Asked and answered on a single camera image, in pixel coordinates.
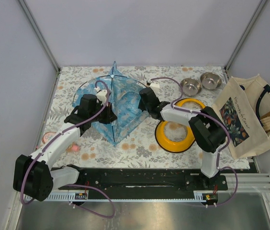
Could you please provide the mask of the blue snowman pet tent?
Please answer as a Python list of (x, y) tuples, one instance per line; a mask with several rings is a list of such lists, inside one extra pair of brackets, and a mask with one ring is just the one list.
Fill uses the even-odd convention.
[(108, 74), (96, 77), (84, 82), (75, 92), (72, 106), (87, 112), (92, 105), (88, 102), (87, 94), (96, 96), (95, 82), (101, 80), (106, 83), (110, 91), (108, 106), (92, 122), (92, 127), (96, 129), (109, 143), (114, 146), (127, 137), (137, 128), (147, 117), (148, 112), (139, 109), (139, 92), (144, 85), (137, 80), (124, 76), (118, 69), (116, 62)]

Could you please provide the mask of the steel pet bowl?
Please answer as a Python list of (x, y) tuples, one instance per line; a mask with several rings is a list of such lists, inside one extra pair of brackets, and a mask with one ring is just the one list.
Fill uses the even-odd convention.
[(210, 91), (218, 89), (222, 85), (221, 77), (213, 72), (205, 72), (200, 76), (202, 86)]
[(202, 91), (202, 84), (194, 78), (185, 78), (181, 82), (182, 92), (186, 96), (196, 96)]

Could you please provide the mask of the blue snowman tent mat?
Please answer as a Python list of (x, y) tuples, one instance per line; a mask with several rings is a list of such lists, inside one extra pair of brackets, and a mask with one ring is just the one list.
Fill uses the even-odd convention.
[(148, 117), (147, 111), (138, 108), (140, 100), (139, 93), (128, 92), (118, 101), (117, 120), (120, 128), (134, 130)]

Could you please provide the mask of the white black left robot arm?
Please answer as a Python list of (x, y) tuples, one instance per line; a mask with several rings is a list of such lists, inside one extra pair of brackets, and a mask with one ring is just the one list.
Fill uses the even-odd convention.
[(110, 116), (110, 93), (99, 91), (96, 95), (85, 94), (80, 104), (66, 117), (62, 127), (42, 147), (28, 156), (20, 155), (15, 162), (13, 188), (20, 192), (23, 205), (29, 204), (24, 197), (44, 201), (54, 189), (71, 185), (81, 189), (86, 183), (84, 175), (75, 166), (52, 170), (54, 163), (66, 149), (78, 140), (91, 124), (109, 124), (116, 119)]

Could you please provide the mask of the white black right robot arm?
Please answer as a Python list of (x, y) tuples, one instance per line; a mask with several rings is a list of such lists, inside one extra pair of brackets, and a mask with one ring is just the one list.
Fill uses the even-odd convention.
[(213, 108), (207, 106), (196, 111), (161, 102), (151, 88), (142, 89), (139, 95), (138, 108), (147, 111), (153, 119), (175, 122), (191, 129), (203, 152), (200, 185), (206, 190), (212, 189), (217, 183), (215, 176), (220, 171), (220, 152), (229, 143), (229, 133)]

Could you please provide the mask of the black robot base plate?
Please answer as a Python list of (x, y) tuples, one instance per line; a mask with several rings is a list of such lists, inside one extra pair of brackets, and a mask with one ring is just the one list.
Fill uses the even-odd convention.
[(78, 168), (79, 178), (73, 186), (62, 186), (60, 190), (87, 190), (98, 188), (104, 193), (111, 188), (172, 187), (186, 191), (203, 191), (207, 194), (227, 191), (226, 177), (217, 174), (215, 178), (205, 177), (199, 170), (183, 169), (111, 169)]

